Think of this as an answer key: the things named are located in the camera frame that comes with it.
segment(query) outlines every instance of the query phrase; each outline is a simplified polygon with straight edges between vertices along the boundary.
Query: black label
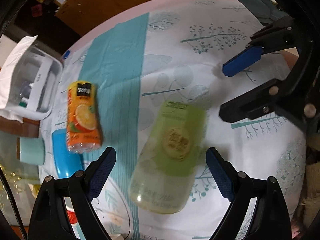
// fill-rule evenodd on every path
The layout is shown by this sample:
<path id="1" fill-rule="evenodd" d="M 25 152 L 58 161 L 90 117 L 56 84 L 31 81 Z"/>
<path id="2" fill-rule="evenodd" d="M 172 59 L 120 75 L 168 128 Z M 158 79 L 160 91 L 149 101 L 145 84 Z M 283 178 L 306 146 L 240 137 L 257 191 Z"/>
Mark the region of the black label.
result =
<path id="1" fill-rule="evenodd" d="M 77 96 L 85 96 L 90 97 L 91 94 L 91 84 L 85 83 L 85 84 L 77 84 Z"/>

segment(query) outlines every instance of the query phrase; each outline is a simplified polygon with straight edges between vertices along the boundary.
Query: light green container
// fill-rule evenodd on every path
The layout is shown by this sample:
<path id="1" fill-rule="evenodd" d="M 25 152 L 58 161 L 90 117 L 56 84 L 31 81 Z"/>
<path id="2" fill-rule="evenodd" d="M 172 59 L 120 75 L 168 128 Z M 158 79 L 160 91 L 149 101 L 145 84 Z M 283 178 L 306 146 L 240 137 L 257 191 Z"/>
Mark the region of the light green container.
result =
<path id="1" fill-rule="evenodd" d="M 139 207 L 161 214 L 183 209 L 195 180 L 205 120 L 203 109 L 162 104 L 128 190 Z"/>

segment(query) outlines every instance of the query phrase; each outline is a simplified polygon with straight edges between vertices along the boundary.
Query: orange slice picture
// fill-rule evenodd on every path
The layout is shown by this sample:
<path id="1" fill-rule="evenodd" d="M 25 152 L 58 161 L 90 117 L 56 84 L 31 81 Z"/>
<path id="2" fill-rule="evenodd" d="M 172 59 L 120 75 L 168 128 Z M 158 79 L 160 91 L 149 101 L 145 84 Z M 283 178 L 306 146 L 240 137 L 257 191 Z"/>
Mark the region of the orange slice picture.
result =
<path id="1" fill-rule="evenodd" d="M 75 130 L 79 132 L 93 131 L 97 126 L 94 107 L 85 104 L 79 105 L 73 116 L 73 125 Z"/>

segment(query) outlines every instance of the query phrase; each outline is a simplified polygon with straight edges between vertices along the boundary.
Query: red object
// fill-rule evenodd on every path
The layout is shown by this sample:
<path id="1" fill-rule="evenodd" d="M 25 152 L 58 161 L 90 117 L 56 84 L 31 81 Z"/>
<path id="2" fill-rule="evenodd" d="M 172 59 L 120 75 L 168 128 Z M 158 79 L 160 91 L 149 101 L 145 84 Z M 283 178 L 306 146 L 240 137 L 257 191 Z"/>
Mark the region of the red object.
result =
<path id="1" fill-rule="evenodd" d="M 42 4 L 39 3 L 31 7 L 32 17 L 38 17 L 42 15 Z"/>
<path id="2" fill-rule="evenodd" d="M 78 219 L 77 219 L 76 214 L 74 212 L 67 210 L 67 213 L 68 213 L 68 217 L 69 217 L 71 224 L 75 224 L 78 222 Z"/>

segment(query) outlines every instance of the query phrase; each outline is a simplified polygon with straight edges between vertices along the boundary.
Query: teal stripe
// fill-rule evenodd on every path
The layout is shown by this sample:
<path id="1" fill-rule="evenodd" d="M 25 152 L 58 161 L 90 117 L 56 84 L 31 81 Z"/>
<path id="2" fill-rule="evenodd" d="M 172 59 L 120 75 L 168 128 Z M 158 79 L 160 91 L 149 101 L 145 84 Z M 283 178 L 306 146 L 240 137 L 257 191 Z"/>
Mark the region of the teal stripe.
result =
<path id="1" fill-rule="evenodd" d="M 88 50 L 79 80 L 97 85 L 101 149 L 83 154 L 96 160 L 107 146 L 116 150 L 111 177 L 125 196 L 133 217 L 133 237 L 140 239 L 138 208 L 128 197 L 137 163 L 140 76 L 149 14 L 116 25 L 97 37 Z"/>
<path id="2" fill-rule="evenodd" d="M 279 117 L 282 117 L 282 116 L 274 116 L 271 118 L 259 119 L 259 120 L 249 121 L 249 122 L 232 123 L 231 128 L 235 129 L 235 128 L 243 127 L 243 126 L 254 124 L 254 123 L 265 122 L 265 121 L 272 120 L 272 119 L 279 118 Z"/>

